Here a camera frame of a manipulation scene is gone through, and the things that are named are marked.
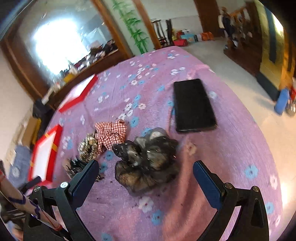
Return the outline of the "blue patterned cloth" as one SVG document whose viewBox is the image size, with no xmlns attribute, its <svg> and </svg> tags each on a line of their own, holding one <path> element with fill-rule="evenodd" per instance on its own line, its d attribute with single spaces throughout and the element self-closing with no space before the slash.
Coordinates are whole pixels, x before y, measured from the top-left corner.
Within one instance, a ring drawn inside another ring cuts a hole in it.
<svg viewBox="0 0 296 241">
<path fill-rule="evenodd" d="M 9 180 L 18 188 L 28 180 L 31 151 L 27 147 L 17 145 L 15 152 L 16 156 L 9 172 Z"/>
</svg>

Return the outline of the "bamboo painted glass panel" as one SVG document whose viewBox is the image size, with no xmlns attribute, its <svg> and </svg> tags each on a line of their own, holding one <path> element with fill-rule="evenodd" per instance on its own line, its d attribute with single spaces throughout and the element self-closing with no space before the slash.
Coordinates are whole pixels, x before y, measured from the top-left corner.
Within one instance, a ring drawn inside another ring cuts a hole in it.
<svg viewBox="0 0 296 241">
<path fill-rule="evenodd" d="M 106 0 L 105 4 L 134 55 L 154 51 L 149 32 L 133 1 Z"/>
</svg>

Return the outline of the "wooden dresser counter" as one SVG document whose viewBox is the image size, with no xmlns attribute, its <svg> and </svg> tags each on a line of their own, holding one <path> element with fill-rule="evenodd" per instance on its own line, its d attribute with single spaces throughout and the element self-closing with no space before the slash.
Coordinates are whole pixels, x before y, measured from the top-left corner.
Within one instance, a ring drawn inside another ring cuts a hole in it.
<svg viewBox="0 0 296 241">
<path fill-rule="evenodd" d="M 97 48 L 91 48 L 89 55 L 74 65 L 78 73 L 70 75 L 67 72 L 68 75 L 62 79 L 64 85 L 56 91 L 48 92 L 48 95 L 43 97 L 41 103 L 49 105 L 52 109 L 57 109 L 67 94 L 85 79 L 97 75 L 132 56 L 133 54 L 123 53 L 117 48 L 116 44 L 105 44 Z"/>
</svg>

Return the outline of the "dark wooden chair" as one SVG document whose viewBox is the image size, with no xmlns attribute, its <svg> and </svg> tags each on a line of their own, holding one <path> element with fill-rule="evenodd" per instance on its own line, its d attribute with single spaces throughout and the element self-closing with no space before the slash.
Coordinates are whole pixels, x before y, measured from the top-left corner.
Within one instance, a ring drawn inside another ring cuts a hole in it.
<svg viewBox="0 0 296 241">
<path fill-rule="evenodd" d="M 154 32 L 158 38 L 158 41 L 162 48 L 170 47 L 174 45 L 173 40 L 170 40 L 163 30 L 161 20 L 152 20 L 151 24 L 153 26 Z"/>
</svg>

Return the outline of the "red box on floor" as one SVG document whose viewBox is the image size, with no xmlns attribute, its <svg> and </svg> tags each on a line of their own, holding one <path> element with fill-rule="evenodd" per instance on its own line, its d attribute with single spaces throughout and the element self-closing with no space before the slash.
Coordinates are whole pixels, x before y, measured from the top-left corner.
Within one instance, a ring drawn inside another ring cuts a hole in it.
<svg viewBox="0 0 296 241">
<path fill-rule="evenodd" d="M 185 47 L 188 45 L 188 41 L 186 39 L 176 39 L 174 40 L 174 45 L 178 47 Z"/>
</svg>

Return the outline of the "wooden framed mirror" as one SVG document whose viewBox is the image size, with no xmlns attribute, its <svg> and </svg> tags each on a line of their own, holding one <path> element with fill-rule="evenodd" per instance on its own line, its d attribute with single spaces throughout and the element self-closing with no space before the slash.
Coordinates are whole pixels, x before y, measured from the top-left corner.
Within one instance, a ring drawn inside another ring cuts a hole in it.
<svg viewBox="0 0 296 241">
<path fill-rule="evenodd" d="M 104 1 L 1 1 L 1 50 L 32 100 L 44 97 L 71 65 L 110 41 L 116 49 L 80 70 L 54 103 L 83 79 L 131 58 L 131 49 Z"/>
</svg>

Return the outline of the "black spiky hair clip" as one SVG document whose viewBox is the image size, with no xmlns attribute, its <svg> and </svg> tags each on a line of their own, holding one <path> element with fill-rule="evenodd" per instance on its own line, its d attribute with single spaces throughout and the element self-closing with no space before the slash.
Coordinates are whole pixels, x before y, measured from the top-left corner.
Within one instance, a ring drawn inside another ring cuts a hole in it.
<svg viewBox="0 0 296 241">
<path fill-rule="evenodd" d="M 74 176 L 83 171 L 90 160 L 81 159 L 78 156 L 75 158 L 66 159 L 62 162 L 62 166 L 66 171 L 67 176 L 73 179 Z"/>
</svg>

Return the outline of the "black smartphone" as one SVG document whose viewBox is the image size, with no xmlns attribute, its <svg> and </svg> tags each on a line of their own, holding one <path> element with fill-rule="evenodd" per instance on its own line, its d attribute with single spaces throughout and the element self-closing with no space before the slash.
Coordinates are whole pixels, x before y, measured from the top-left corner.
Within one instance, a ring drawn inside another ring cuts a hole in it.
<svg viewBox="0 0 296 241">
<path fill-rule="evenodd" d="M 177 132 L 204 132 L 217 128 L 217 120 L 201 79 L 176 81 L 173 87 Z"/>
</svg>

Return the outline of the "pink floral bedspread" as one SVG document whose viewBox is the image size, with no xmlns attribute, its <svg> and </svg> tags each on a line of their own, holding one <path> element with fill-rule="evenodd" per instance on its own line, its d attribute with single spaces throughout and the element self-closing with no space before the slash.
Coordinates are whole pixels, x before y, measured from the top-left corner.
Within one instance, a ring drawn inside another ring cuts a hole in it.
<svg viewBox="0 0 296 241">
<path fill-rule="evenodd" d="M 127 123 L 129 140 L 163 128 L 179 142 L 177 178 L 138 197 L 129 195 L 114 177 L 118 158 L 107 151 L 98 157 L 103 179 L 94 183 L 78 209 L 96 240 L 196 240 L 215 210 L 193 176 L 202 160 L 222 181 L 237 188 L 261 190 L 270 240 L 280 234 L 282 200 L 278 177 L 267 142 L 251 114 L 215 73 L 179 47 L 153 51 L 123 61 L 99 73 L 84 101 L 64 113 L 56 112 L 49 128 L 61 125 L 53 181 L 67 181 L 62 163 L 78 154 L 78 145 L 100 122 Z M 176 81 L 199 78 L 217 119 L 217 129 L 177 133 L 173 101 Z"/>
</svg>

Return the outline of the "red plaid scrunchie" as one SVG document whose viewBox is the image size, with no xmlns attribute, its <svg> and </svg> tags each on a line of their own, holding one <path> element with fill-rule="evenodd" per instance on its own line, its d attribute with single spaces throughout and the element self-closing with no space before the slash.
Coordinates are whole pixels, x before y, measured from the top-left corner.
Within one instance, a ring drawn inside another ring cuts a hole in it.
<svg viewBox="0 0 296 241">
<path fill-rule="evenodd" d="M 97 152 L 102 154 L 106 150 L 111 151 L 115 144 L 125 142 L 127 125 L 119 119 L 116 122 L 97 122 L 95 125 L 95 138 L 98 142 Z"/>
</svg>

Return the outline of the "red gift box lid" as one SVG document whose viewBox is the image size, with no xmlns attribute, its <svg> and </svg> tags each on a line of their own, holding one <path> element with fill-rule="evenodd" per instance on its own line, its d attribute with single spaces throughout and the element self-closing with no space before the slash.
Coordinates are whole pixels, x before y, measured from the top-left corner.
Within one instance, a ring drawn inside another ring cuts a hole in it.
<svg viewBox="0 0 296 241">
<path fill-rule="evenodd" d="M 87 94 L 90 92 L 91 88 L 95 85 L 97 80 L 98 77 L 93 74 L 78 85 L 74 86 L 69 94 L 65 97 L 65 99 L 61 102 L 57 111 L 60 113 L 64 113 L 79 102 L 82 102 Z"/>
</svg>

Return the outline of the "dark organza scrunchie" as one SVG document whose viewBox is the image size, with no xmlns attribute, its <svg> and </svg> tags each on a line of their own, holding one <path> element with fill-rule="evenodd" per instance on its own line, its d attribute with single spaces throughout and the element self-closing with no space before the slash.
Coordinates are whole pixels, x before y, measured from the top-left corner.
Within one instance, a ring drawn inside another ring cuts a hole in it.
<svg viewBox="0 0 296 241">
<path fill-rule="evenodd" d="M 112 146 L 121 158 L 115 165 L 115 179 L 130 195 L 140 196 L 174 180 L 179 173 L 176 161 L 178 141 L 163 128 L 154 128 L 134 141 Z"/>
</svg>

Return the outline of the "red open gift box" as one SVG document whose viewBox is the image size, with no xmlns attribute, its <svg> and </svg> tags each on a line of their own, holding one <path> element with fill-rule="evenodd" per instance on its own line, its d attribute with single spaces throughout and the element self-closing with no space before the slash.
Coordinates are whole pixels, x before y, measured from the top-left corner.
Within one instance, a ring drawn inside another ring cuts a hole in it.
<svg viewBox="0 0 296 241">
<path fill-rule="evenodd" d="M 53 182 L 53 173 L 62 130 L 61 125 L 56 125 L 36 142 L 30 161 L 29 181 L 39 176 L 43 185 Z"/>
</svg>

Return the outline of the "cardboard box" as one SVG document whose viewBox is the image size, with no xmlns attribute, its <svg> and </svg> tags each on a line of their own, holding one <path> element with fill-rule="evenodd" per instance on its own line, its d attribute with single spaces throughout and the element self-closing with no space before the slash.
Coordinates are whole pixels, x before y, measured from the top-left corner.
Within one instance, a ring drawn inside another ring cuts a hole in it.
<svg viewBox="0 0 296 241">
<path fill-rule="evenodd" d="M 36 144 L 40 126 L 41 126 L 40 118 L 34 118 L 33 116 L 29 118 L 29 121 L 23 132 L 23 136 L 21 138 L 21 143 L 23 146 L 30 148 L 31 145 Z"/>
</svg>

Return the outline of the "wooden stair railing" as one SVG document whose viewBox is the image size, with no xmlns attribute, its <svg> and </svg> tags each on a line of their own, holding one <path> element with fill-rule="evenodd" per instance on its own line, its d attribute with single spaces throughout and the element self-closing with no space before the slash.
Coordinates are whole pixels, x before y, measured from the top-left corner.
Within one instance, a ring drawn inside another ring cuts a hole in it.
<svg viewBox="0 0 296 241">
<path fill-rule="evenodd" d="M 262 59 L 262 33 L 255 1 L 246 1 L 243 7 L 230 16 L 233 20 L 233 39 L 227 40 L 224 54 L 256 76 Z"/>
</svg>

